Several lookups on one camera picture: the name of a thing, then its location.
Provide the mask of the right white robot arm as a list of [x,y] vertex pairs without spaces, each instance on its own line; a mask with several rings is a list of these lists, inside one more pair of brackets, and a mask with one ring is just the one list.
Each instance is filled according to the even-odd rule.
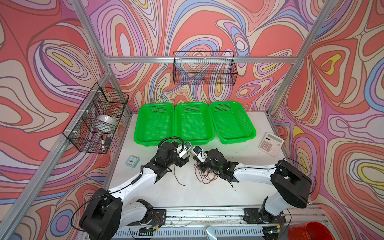
[[218,149],[195,147],[192,153],[202,172],[214,173],[230,185],[255,182],[275,187],[276,192],[265,197],[260,208],[245,209],[243,220],[247,224],[276,224],[284,210],[307,207],[312,180],[285,160],[269,166],[247,166],[228,161]]

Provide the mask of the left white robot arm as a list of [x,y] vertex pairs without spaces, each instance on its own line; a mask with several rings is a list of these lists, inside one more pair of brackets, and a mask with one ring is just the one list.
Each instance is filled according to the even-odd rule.
[[168,137],[160,141],[151,160],[141,166],[134,177],[115,188],[98,189],[86,202],[86,209],[79,227],[91,240],[110,240],[116,232],[130,224],[146,225],[154,218],[153,206],[143,199],[132,203],[146,188],[157,183],[170,172],[170,167],[182,167],[189,161],[191,143],[179,137]]

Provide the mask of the small green alarm clock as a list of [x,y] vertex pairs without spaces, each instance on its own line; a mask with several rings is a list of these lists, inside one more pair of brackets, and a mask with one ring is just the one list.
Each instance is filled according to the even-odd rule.
[[140,158],[135,156],[129,156],[128,159],[126,160],[126,165],[134,169],[139,162],[140,162]]

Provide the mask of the left green plastic basket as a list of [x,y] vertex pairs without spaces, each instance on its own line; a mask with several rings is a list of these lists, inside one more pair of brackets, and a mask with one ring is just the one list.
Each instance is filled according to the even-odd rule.
[[174,135],[175,107],[170,103],[146,104],[139,110],[134,140],[145,147],[157,146]]

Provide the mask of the green plastic basket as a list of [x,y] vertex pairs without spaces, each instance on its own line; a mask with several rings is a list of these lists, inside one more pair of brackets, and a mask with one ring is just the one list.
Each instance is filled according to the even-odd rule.
[[174,135],[175,107],[170,103],[146,104],[139,110],[134,140],[145,147],[157,146]]
[[175,107],[175,135],[192,145],[206,145],[215,138],[214,124],[206,103]]
[[243,143],[256,137],[257,131],[240,103],[215,102],[209,110],[222,144]]

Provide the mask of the right green plastic basket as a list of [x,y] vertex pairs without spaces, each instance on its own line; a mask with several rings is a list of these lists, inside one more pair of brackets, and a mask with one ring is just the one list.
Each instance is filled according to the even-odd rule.
[[209,110],[222,144],[243,143],[256,137],[257,131],[240,103],[215,102]]

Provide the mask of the middle green plastic basket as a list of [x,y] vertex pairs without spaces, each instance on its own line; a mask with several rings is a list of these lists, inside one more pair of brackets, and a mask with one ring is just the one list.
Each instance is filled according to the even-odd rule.
[[192,145],[206,145],[215,138],[214,124],[206,103],[175,107],[175,135]]

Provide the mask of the white pink calculator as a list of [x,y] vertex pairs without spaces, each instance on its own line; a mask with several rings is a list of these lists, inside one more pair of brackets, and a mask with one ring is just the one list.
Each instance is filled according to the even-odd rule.
[[273,157],[276,157],[283,146],[283,143],[284,140],[280,137],[272,133],[266,133],[259,145],[259,149]]

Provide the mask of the red bucket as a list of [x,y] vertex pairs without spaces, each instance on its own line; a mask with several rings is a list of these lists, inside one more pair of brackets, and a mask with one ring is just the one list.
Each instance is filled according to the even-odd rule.
[[288,229],[289,240],[331,240],[328,229],[320,223],[295,224]]

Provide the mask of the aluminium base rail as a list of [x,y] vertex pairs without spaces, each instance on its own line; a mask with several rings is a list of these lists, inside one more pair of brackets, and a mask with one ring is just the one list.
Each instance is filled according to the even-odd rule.
[[151,223],[122,227],[111,240],[286,240],[290,226],[308,222],[323,224],[333,234],[319,207],[289,208],[276,224],[247,224],[243,220],[245,209],[258,209],[258,206],[153,208]]

